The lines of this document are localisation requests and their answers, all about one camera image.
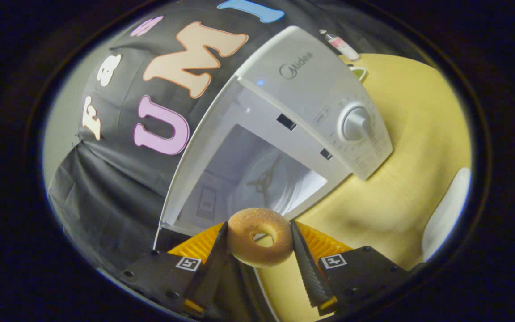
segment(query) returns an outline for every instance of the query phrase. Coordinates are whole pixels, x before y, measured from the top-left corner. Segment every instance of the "rectangular slot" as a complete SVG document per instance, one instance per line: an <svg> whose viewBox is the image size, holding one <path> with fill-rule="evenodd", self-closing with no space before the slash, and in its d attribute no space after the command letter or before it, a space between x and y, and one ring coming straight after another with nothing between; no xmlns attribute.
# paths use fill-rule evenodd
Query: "rectangular slot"
<svg viewBox="0 0 515 322"><path fill-rule="evenodd" d="M290 120L287 116L285 116L284 114L280 114L278 116L278 122L282 123L283 126L287 127L288 129L290 129L290 131L292 131L294 128L295 128L295 123L292 122L292 120Z"/></svg>
<svg viewBox="0 0 515 322"><path fill-rule="evenodd" d="M333 155L331 155L331 153L329 153L329 151L327 151L326 149L321 150L320 153L327 160L331 160L331 158L333 157Z"/></svg>
<svg viewBox="0 0 515 322"><path fill-rule="evenodd" d="M271 181L260 179L270 171ZM315 171L237 124L188 195L179 220L207 229L239 210L255 207L284 216L326 183Z"/></svg>

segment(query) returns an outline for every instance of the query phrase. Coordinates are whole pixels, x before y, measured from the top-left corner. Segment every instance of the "pink letter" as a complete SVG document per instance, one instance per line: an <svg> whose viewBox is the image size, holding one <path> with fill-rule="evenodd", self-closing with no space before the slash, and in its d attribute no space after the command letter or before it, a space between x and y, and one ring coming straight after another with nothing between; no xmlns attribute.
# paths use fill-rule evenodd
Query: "pink letter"
<svg viewBox="0 0 515 322"><path fill-rule="evenodd" d="M174 135L170 139L159 137L145 130L144 126L139 123L135 127L135 144L137 146L145 145L168 155L182 152L190 136L190 127L188 127L186 119L173 110L153 103L148 95L144 95L139 104L139 116L145 118L147 115L173 126Z"/></svg>
<svg viewBox="0 0 515 322"><path fill-rule="evenodd" d="M140 37L143 34L149 32L152 29L152 27L156 26L156 24L158 24L163 18L164 16L157 16L156 18L146 20L131 32L131 37Z"/></svg>

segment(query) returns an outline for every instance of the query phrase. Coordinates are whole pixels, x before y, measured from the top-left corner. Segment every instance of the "yellow surface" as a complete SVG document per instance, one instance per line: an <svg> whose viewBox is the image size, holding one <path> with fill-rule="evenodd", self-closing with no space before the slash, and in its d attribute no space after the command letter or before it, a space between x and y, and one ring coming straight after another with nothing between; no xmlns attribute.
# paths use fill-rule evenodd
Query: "yellow surface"
<svg viewBox="0 0 515 322"><path fill-rule="evenodd" d="M334 297L332 297L329 301L327 301L327 302L325 302L325 303L321 304L321 305L319 306L319 309L320 309L320 310L324 310L324 309L329 308L330 306L333 306L333 305L335 305L335 304L337 304L337 298L334 296Z"/></svg>
<svg viewBox="0 0 515 322"><path fill-rule="evenodd" d="M403 269L422 261L426 223L456 172L469 167L464 114L442 75L423 63L392 55L361 54L363 85L380 111L393 154L368 181L351 176L298 220L346 245L370 245ZM309 306L295 255L258 269L282 322L319 319Z"/></svg>
<svg viewBox="0 0 515 322"><path fill-rule="evenodd" d="M218 232L220 232L220 228L223 224L224 222L220 222L220 224L210 227L204 230L204 232L189 238L180 245L170 249L168 254L198 258L202 259L202 263L206 263L206 260L212 251L212 247L214 247L214 242L218 237Z"/></svg>
<svg viewBox="0 0 515 322"><path fill-rule="evenodd" d="M192 310L192 311L196 312L197 314L204 313L204 309L201 306L194 303L193 301L188 300L188 298L186 299L186 301L184 301L184 306L186 306L186 309Z"/></svg>
<svg viewBox="0 0 515 322"><path fill-rule="evenodd" d="M322 232L319 232L317 229L311 228L298 221L295 221L295 224L297 224L299 231L309 248L309 253L311 254L311 257L313 257L313 261L317 264L317 267L319 267L319 259L321 257L337 255L345 251L352 250L351 247L335 240L335 238L331 236L327 236Z"/></svg>

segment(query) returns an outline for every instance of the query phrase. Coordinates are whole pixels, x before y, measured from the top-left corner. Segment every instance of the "donut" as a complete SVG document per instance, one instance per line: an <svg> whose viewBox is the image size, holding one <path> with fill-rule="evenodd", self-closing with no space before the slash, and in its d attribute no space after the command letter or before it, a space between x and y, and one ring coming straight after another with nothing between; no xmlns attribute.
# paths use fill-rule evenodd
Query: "donut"
<svg viewBox="0 0 515 322"><path fill-rule="evenodd" d="M274 243L267 247L257 244L256 234L268 234ZM228 220L228 248L232 255L252 267L271 267L285 261L293 252L290 223L273 210L247 208Z"/></svg>

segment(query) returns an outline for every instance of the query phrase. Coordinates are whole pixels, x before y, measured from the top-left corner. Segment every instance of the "white object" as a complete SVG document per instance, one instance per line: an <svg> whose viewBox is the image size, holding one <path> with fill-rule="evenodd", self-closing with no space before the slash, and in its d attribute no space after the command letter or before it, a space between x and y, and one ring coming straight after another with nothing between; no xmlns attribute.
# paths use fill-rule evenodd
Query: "white object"
<svg viewBox="0 0 515 322"><path fill-rule="evenodd" d="M365 67L349 66L349 70L353 73L355 73L355 71L362 71L361 76L358 76L360 82L363 82L363 80L367 77L367 69Z"/></svg>
<svg viewBox="0 0 515 322"><path fill-rule="evenodd" d="M355 51L355 49L349 46L349 44L346 43L345 40L341 39L341 37L330 34L325 29L320 29L319 32L322 35L325 35L325 40L327 40L328 43L331 43L333 47L337 48L337 50L345 55L345 57L347 57L349 60L352 61L359 59L359 54Z"/></svg>
<svg viewBox="0 0 515 322"><path fill-rule="evenodd" d="M193 236L249 207L298 216L392 152L363 85L322 42L288 27L218 93L170 184L160 225Z"/></svg>
<svg viewBox="0 0 515 322"><path fill-rule="evenodd" d="M449 236L468 196L470 169L462 168L457 173L444 198L429 219L422 237L423 260L429 260Z"/></svg>
<svg viewBox="0 0 515 322"><path fill-rule="evenodd" d="M118 64L120 64L121 59L121 54L116 56L110 55L98 68L97 81L100 81L103 87L109 84L110 79L113 77L114 70L118 67Z"/></svg>

